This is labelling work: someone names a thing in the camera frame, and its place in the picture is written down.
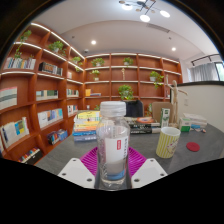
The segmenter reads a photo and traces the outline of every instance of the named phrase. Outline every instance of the window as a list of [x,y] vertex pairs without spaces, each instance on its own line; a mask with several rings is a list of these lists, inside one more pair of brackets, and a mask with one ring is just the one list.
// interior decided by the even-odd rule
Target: window
[[222,62],[216,62],[216,69],[219,76],[219,81],[224,81],[224,67]]

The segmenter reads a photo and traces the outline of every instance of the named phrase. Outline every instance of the gray table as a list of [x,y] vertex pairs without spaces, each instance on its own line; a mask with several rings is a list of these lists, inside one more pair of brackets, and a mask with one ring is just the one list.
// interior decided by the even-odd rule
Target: gray table
[[[130,137],[130,147],[140,152],[146,158],[156,159],[168,175],[190,165],[224,157],[224,133],[209,124],[206,127],[206,133],[195,130],[182,132],[176,151],[173,157],[169,159],[163,159],[156,155],[158,140],[159,134],[132,134]],[[186,147],[188,142],[198,143],[200,150],[198,152],[188,150]],[[96,140],[90,142],[74,142],[73,136],[70,135],[41,159],[36,166],[58,175],[71,158],[80,158],[96,146]]]

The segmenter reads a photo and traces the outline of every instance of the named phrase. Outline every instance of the curtain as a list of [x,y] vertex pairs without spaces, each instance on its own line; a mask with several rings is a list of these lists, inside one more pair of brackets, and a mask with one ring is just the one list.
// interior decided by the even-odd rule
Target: curtain
[[219,80],[215,63],[198,65],[190,68],[192,82]]

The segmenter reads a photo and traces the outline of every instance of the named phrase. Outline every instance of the cabinet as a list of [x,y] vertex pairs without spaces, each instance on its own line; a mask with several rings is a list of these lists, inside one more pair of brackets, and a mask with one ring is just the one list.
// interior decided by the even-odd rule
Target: cabinet
[[[33,147],[40,148],[45,156],[60,144],[59,141],[56,145],[50,145],[47,141],[48,133],[64,129],[68,135],[72,134],[75,113],[68,115],[69,105],[77,105],[79,110],[85,110],[89,105],[93,110],[102,101],[121,100],[118,88],[126,84],[132,87],[134,99],[141,100],[146,111],[149,103],[170,101],[166,96],[170,89],[164,85],[164,79],[162,85],[155,89],[149,79],[151,71],[162,76],[168,75],[169,84],[172,84],[172,80],[182,83],[181,66],[177,61],[140,53],[107,53],[84,57],[53,30],[42,24],[31,23],[26,30],[31,30],[32,34],[20,49],[21,57],[24,59],[33,55],[36,63],[33,69],[4,69],[7,58],[5,59],[1,68],[0,89],[17,86],[17,105],[0,109],[0,126],[26,117],[30,134],[4,150],[5,159],[17,161]],[[54,53],[48,48],[49,44],[58,40],[64,44],[66,56]],[[18,39],[11,47],[8,57],[14,56],[19,44]],[[77,56],[81,58],[83,65],[72,61]],[[124,65],[125,57],[133,59],[131,66]],[[91,61],[95,58],[103,58],[104,65],[94,67]],[[42,62],[61,68],[61,75],[39,71],[39,64]],[[93,79],[93,70],[100,72],[98,81]],[[79,95],[68,95],[67,89],[76,90]],[[86,89],[91,89],[95,95],[86,96]],[[57,90],[58,97],[36,100],[36,91],[42,90]],[[62,108],[63,119],[40,128],[38,113],[57,108]]]

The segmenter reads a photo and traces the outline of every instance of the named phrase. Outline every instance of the red label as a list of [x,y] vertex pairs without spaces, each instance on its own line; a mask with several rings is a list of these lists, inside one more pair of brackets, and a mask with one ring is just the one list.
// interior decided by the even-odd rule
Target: red label
[[121,149],[121,140],[117,140],[117,150]]

